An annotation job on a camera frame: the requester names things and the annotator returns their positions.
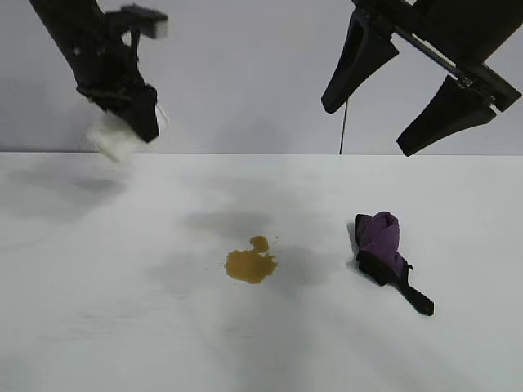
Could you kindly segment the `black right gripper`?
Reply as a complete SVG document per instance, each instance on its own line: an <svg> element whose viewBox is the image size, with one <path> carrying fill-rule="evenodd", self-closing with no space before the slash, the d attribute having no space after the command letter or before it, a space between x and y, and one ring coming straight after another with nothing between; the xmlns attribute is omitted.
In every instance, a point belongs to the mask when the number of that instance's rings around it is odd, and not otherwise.
<svg viewBox="0 0 523 392"><path fill-rule="evenodd" d="M399 54L394 33L505 111L521 93L485 64L521 26L521 1L355 1L346 40L321 103L333 114L355 90ZM397 144L407 157L445 137L489 123L496 113L447 76Z"/></svg>

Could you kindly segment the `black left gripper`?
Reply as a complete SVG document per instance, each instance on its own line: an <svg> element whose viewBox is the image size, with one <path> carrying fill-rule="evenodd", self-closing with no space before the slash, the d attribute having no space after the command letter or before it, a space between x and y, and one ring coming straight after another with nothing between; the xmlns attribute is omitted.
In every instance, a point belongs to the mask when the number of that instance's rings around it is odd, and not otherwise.
<svg viewBox="0 0 523 392"><path fill-rule="evenodd" d="M159 136L158 94L139 70L140 38L158 37L156 11L97 12L72 48L77 91L122 119L143 142Z"/></svg>

